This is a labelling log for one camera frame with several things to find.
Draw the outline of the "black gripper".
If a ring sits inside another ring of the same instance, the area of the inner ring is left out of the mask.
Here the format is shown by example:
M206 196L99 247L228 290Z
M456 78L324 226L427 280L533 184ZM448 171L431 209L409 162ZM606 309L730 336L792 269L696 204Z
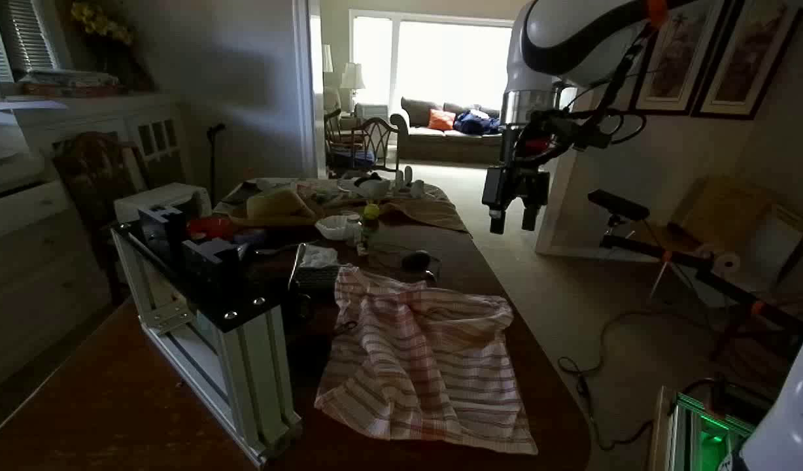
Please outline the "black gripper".
M513 199L524 207L524 232L533 232L546 201L548 175L541 174L552 135L545 127L509 123L503 135L499 162L487 171L482 201L488 207L488 232L504 233L504 209Z

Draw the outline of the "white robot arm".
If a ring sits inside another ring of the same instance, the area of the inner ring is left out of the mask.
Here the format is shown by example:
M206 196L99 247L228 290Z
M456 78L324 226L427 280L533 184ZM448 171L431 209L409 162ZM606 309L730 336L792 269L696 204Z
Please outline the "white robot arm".
M545 99L516 127L516 139L487 171L482 204L488 232L504 232L513 199L524 201L524 229L537 229L546 204L548 175L541 166L576 149L605 149L613 137L602 128L615 116L615 97L647 42L666 16L690 0L530 0L520 8L507 51L507 94L530 92ZM602 103L585 112L552 106L563 85L605 85Z

